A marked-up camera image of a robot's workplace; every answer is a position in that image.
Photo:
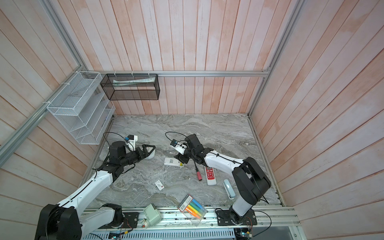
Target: white card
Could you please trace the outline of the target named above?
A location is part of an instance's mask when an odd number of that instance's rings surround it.
[[[159,190],[162,190],[162,189],[164,188],[164,186],[163,186],[163,184],[160,182],[160,180],[157,180],[157,181],[155,182],[155,184],[156,184],[156,187],[157,187]]]

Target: barcode label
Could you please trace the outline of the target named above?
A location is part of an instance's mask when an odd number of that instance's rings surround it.
[[[181,207],[179,208],[180,211],[184,212],[184,210],[186,209],[186,207],[188,206],[188,204],[192,201],[192,197],[191,196],[188,196],[187,199],[184,201],[184,203],[181,205]]]

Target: marble countertop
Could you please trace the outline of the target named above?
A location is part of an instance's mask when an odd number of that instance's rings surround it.
[[[99,208],[105,203],[114,203],[123,207],[145,207],[151,203],[158,207],[176,206],[187,194],[191,194],[204,205],[231,205],[224,189],[223,181],[228,179],[236,193],[234,179],[228,174],[215,170],[217,185],[208,186],[205,170],[198,165],[203,180],[197,180],[195,165],[189,161],[183,168],[165,166],[164,158],[173,157],[177,152],[169,145],[165,132],[175,131],[185,135],[195,133],[204,147],[235,158],[254,158],[266,172],[260,151],[252,135],[246,114],[190,114],[190,115],[141,115],[117,116],[111,132],[123,136],[137,135],[136,146],[150,144],[156,146],[155,157],[142,160],[131,171],[120,177],[104,189],[88,208]],[[170,138],[183,140],[184,136],[169,134]],[[116,134],[108,134],[108,142],[121,141]],[[95,167],[101,165],[108,153],[105,144]],[[160,180],[164,189],[159,190],[155,182]],[[280,203],[272,186],[265,194],[270,203]]]

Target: white wire mesh basket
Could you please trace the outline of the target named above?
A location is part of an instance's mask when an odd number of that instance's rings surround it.
[[[95,94],[100,82],[100,73],[78,72],[47,107],[80,144],[99,144],[115,111],[104,93]]]

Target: blue marker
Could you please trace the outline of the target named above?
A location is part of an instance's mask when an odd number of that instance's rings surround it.
[[[192,202],[196,204],[200,209],[204,209],[203,206],[200,205],[195,199],[192,199]]]

